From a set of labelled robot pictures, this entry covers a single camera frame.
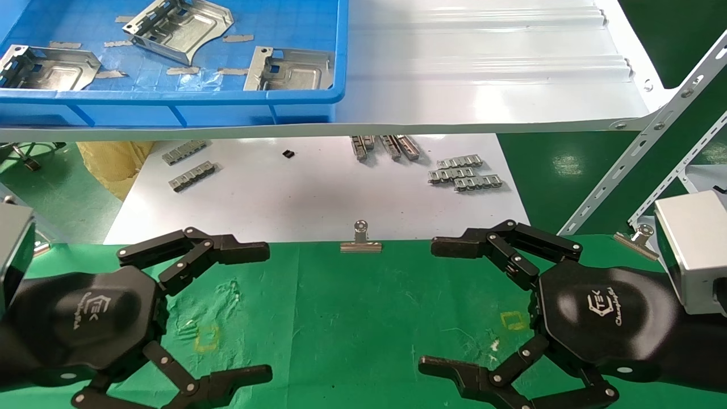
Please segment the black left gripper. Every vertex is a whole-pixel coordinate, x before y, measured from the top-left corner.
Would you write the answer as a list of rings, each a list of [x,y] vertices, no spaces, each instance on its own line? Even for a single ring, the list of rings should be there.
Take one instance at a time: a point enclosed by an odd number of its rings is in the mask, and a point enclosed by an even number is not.
[[[2,391],[91,382],[75,408],[149,408],[107,394],[152,362],[178,388],[163,408],[228,406],[239,388],[270,382],[270,365],[212,372],[194,379],[158,341],[166,331],[166,295],[175,296],[215,264],[270,258],[268,243],[240,243],[187,227],[117,252],[112,273],[73,272],[25,279],[2,318]],[[174,260],[158,283],[141,271]]]

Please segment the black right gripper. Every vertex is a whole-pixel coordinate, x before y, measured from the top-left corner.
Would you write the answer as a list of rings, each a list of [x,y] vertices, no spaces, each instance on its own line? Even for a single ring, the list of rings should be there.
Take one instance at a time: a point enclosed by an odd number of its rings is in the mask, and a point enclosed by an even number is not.
[[[559,264],[540,276],[520,251]],[[532,337],[494,370],[422,356],[420,373],[449,379],[463,399],[495,408],[607,408],[620,393],[601,374],[725,392],[722,314],[686,313],[667,274],[582,266],[581,252],[570,239],[514,220],[434,237],[434,256],[487,258],[519,288],[536,288],[534,327],[543,336]],[[578,375],[583,388],[533,399],[520,394],[512,384],[544,355]]]

